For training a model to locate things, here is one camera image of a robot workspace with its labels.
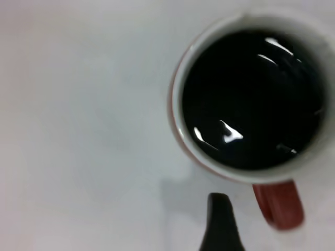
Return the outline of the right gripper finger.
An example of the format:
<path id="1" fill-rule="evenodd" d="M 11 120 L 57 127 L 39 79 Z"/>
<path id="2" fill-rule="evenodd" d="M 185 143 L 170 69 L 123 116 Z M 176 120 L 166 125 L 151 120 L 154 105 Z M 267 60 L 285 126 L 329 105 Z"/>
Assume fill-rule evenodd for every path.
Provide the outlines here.
<path id="1" fill-rule="evenodd" d="M 224 193 L 210 193 L 208 196 L 207 224 L 200 250 L 245 250 L 231 201 Z"/>

